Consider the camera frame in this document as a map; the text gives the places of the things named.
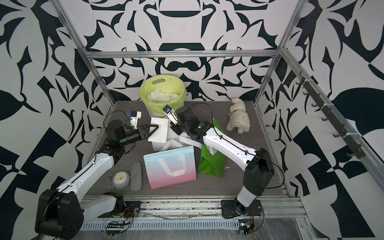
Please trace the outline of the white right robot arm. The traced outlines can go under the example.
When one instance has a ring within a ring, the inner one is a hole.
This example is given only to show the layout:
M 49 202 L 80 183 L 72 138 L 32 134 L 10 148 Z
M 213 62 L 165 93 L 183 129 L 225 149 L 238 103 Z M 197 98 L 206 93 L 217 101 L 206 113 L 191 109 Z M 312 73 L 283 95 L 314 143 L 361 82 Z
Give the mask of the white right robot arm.
M 192 140 L 211 147 L 236 163 L 243 171 L 243 187 L 234 200 L 223 200 L 222 216 L 232 219 L 262 212 L 257 200 L 275 175 L 273 162 L 267 150 L 249 148 L 230 137 L 207 121 L 199 121 L 188 107 L 177 110 L 165 106 L 163 112 L 171 120 L 171 129 L 178 135 L 186 133 Z

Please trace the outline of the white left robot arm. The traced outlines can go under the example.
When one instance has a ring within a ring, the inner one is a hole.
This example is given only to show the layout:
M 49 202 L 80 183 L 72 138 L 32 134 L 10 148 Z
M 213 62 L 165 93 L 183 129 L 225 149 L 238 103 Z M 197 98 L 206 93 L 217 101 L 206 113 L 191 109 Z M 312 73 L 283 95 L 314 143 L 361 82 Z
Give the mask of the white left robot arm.
M 94 158 L 74 177 L 40 195 L 35 232 L 70 240 L 83 224 L 103 214 L 123 212 L 125 203 L 121 194 L 108 192 L 84 205 L 81 201 L 99 178 L 121 159 L 127 145 L 148 139 L 158 129 L 158 125 L 141 125 L 129 132 L 124 127 L 116 128 L 112 137 L 105 139 Z

